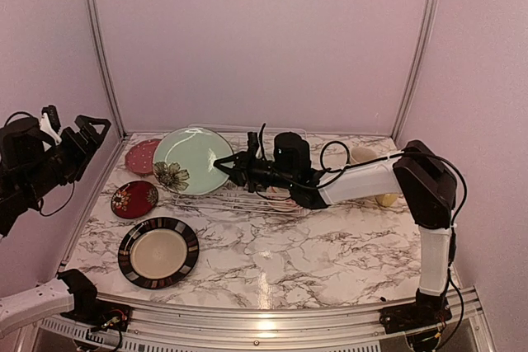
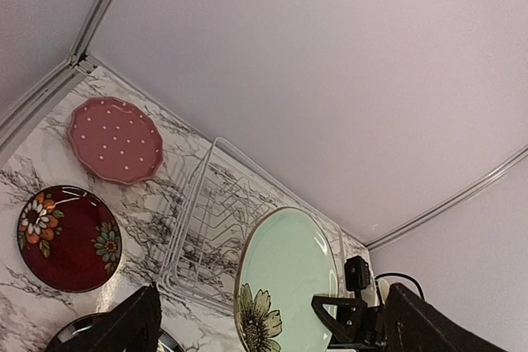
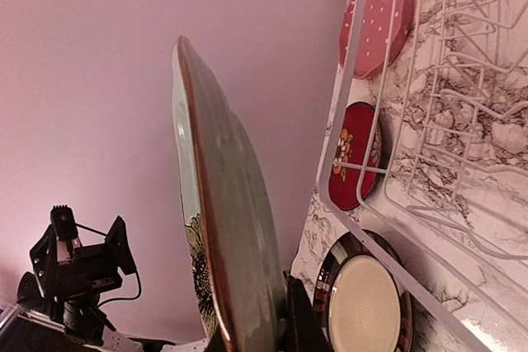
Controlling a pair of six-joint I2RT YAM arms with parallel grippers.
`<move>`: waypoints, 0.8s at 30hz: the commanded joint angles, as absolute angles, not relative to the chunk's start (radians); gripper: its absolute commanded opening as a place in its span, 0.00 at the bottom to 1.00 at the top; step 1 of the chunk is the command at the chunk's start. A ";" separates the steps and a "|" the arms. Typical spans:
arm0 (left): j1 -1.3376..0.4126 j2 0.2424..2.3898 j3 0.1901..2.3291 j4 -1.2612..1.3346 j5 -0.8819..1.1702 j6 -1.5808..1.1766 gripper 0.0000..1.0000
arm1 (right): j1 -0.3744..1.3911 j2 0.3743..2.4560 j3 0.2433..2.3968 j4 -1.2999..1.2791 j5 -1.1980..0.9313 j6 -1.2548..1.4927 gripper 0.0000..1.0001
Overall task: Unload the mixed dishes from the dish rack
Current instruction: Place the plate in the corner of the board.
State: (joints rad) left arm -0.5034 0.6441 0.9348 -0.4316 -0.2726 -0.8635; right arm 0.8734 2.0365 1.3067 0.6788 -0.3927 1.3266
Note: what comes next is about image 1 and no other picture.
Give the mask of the light green floral plate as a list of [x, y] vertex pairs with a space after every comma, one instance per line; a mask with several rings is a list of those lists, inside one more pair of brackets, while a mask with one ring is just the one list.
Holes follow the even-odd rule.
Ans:
[[233, 149], [209, 129], [188, 127], [165, 136], [153, 155], [153, 174], [160, 185], [179, 195], [207, 195], [222, 187], [229, 176], [215, 167]]

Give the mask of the pink dotted scalloped plate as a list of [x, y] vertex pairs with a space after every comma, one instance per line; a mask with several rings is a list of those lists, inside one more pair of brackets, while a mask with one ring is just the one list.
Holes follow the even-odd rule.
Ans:
[[125, 168], [138, 176], [153, 174], [153, 155], [161, 140], [151, 138], [135, 144], [125, 154]]

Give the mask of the red floral plate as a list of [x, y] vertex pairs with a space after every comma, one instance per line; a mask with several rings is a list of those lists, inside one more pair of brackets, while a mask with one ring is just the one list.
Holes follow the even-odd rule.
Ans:
[[158, 204], [155, 185], [147, 181], [131, 181], [118, 188], [111, 197], [111, 211], [124, 219], [140, 218]]

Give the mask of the black striped large plate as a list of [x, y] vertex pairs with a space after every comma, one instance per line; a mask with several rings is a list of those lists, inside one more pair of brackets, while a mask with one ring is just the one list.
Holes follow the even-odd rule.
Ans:
[[117, 252], [123, 276], [143, 289], [165, 289], [187, 277], [195, 268], [200, 245], [185, 222], [155, 217], [132, 227]]

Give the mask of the tall seashell ceramic mug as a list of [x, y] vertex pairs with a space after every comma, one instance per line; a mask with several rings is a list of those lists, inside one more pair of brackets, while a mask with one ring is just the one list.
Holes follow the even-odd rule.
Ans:
[[350, 155], [352, 165], [366, 163], [379, 157], [374, 150], [366, 147], [354, 147], [350, 150]]

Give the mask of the yellow ceramic mug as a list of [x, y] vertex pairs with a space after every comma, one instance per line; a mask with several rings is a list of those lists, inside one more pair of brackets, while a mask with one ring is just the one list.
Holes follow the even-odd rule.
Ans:
[[376, 195], [375, 201], [376, 203], [384, 208], [388, 208], [392, 206], [398, 199], [399, 194], [382, 194], [382, 195]]

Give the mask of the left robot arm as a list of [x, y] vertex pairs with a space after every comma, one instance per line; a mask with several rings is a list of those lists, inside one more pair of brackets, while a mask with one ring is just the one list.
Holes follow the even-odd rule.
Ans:
[[[111, 122], [79, 115], [76, 128], [62, 128], [54, 106], [40, 117], [18, 111], [1, 128], [1, 236], [58, 186], [79, 182], [103, 144]], [[104, 316], [96, 286], [80, 271], [66, 270], [41, 286], [1, 300], [1, 334], [54, 314], [79, 315], [87, 323]]]

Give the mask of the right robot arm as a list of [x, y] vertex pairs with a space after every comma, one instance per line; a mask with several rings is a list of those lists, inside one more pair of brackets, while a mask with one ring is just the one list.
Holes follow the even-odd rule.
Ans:
[[306, 209], [326, 209], [352, 199], [398, 194], [406, 200], [421, 236], [421, 274], [408, 317], [425, 326], [443, 309], [455, 251], [454, 166], [413, 140], [396, 153], [339, 170], [312, 167], [309, 143], [293, 132], [274, 138], [273, 158], [264, 153], [262, 136], [249, 133], [247, 150], [214, 161], [214, 167], [238, 186], [254, 192], [270, 186], [286, 189]]

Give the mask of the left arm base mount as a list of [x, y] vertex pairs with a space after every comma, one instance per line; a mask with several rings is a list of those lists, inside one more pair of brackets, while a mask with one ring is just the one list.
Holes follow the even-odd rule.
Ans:
[[131, 314], [129, 305], [99, 299], [95, 284], [80, 270], [63, 271], [57, 278], [68, 286], [74, 299], [73, 310], [61, 313], [61, 317], [90, 325], [91, 332], [109, 329], [126, 332]]

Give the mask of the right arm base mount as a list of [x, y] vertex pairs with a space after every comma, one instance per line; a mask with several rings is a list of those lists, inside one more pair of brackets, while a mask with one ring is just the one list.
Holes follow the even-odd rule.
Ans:
[[382, 308], [379, 323], [386, 334], [445, 324], [452, 318], [446, 292], [444, 289], [440, 294], [432, 295], [417, 289], [413, 302]]

